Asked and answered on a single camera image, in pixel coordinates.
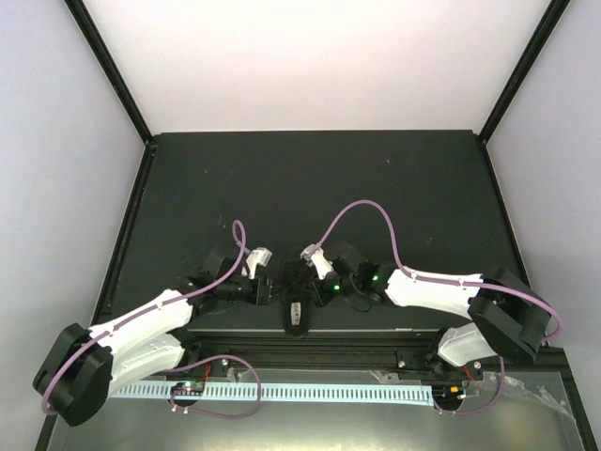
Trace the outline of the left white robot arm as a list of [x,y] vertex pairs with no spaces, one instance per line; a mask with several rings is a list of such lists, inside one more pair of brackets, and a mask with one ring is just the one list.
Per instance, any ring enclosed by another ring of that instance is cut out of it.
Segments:
[[155,373],[194,373],[202,353],[188,324],[220,302],[268,303],[272,285],[265,269],[271,257],[265,247],[234,259],[211,254],[196,275],[129,313],[88,328],[67,326],[33,379],[42,411],[80,426],[128,385]]

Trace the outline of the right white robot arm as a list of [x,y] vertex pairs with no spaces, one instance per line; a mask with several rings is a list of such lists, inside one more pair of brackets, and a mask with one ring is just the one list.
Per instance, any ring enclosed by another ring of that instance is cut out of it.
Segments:
[[352,245],[328,255],[311,244],[300,256],[315,270],[323,301],[356,296],[371,306],[423,308],[465,319],[463,326],[444,327],[426,356],[429,372],[439,379],[495,355],[531,364],[546,337],[546,302],[504,268],[462,276],[398,269],[370,262]]

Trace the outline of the black sneaker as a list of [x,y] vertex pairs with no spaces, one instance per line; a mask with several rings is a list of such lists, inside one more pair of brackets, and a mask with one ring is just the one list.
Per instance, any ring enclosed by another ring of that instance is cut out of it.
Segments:
[[[301,262],[305,264],[305,262],[302,260],[288,262]],[[312,285],[304,289],[302,292],[285,292],[283,294],[283,325],[286,334],[298,339],[301,339],[307,335],[309,331],[309,315],[312,300]]]

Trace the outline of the black shoelace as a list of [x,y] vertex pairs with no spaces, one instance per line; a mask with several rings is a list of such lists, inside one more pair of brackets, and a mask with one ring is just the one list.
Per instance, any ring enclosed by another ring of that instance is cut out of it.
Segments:
[[275,293],[302,292],[313,284],[315,276],[315,270],[301,262],[286,262]]

